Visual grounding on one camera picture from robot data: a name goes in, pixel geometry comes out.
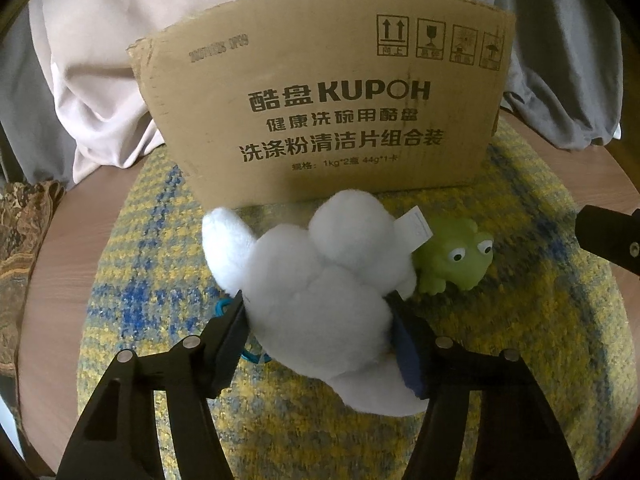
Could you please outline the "white plush toy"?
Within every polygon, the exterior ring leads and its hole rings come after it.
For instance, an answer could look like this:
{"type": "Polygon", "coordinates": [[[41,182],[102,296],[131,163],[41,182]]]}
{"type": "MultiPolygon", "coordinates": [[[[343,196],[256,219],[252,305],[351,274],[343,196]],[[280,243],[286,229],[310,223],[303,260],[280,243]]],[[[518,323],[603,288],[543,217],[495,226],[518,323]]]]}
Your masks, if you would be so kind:
{"type": "Polygon", "coordinates": [[[433,236],[418,207],[394,217],[374,195],[345,190],[306,226],[280,223],[256,235],[237,212],[217,207],[201,232],[210,273],[242,296],[250,331],[271,359],[321,380],[357,412],[426,411],[401,375],[385,300],[416,290],[412,255],[433,236]]]}

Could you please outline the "green rubber frog toy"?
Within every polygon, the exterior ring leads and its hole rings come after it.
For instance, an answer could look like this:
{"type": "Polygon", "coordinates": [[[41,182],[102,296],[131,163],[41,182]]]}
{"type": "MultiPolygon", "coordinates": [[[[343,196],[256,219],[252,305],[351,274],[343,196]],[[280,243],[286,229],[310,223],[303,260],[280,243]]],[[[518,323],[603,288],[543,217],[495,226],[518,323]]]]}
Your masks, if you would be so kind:
{"type": "Polygon", "coordinates": [[[418,292],[435,296],[448,283],[474,288],[494,258],[494,237],[470,218],[432,217],[428,225],[433,235],[412,255],[418,292]]]}

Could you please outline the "grey bed duvet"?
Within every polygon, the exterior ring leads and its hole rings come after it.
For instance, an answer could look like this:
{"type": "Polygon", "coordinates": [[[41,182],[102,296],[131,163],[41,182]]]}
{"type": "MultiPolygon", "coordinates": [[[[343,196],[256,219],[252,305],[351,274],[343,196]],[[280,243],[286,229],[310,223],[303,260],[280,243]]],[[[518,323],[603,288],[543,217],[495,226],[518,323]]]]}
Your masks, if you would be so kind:
{"type": "MultiPolygon", "coordinates": [[[[564,150],[620,135],[620,22],[605,0],[480,1],[516,16],[502,99],[508,110],[564,150]]],[[[73,186],[75,143],[55,115],[32,43],[28,3],[1,41],[1,179],[73,186]]]]}

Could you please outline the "brown patterned fabric cushion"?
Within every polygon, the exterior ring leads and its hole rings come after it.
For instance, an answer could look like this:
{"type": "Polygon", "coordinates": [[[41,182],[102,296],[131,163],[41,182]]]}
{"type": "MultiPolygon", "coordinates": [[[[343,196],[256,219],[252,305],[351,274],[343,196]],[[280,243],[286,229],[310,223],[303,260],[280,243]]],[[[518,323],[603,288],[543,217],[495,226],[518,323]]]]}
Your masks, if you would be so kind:
{"type": "Polygon", "coordinates": [[[1,376],[17,376],[22,319],[40,248],[65,194],[58,181],[1,190],[1,376]]]}

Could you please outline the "brown cardboard box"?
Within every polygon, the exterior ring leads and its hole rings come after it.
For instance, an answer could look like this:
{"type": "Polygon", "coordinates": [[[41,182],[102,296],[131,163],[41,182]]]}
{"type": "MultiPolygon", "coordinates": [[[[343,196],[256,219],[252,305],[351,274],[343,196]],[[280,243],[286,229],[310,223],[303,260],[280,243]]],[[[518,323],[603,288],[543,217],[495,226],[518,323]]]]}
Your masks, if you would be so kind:
{"type": "Polygon", "coordinates": [[[516,18],[476,0],[235,0],[128,50],[205,209],[472,181],[516,18]]]}

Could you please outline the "pale pink bed sheet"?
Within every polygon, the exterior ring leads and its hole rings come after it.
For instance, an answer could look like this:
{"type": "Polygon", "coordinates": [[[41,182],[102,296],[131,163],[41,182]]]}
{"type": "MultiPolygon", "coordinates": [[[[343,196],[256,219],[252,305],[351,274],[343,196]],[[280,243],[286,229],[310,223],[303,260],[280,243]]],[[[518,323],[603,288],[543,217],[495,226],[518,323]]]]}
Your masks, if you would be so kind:
{"type": "Polygon", "coordinates": [[[132,72],[129,47],[234,0],[30,0],[32,43],[55,115],[75,143],[72,181],[128,168],[163,144],[132,72]]]}

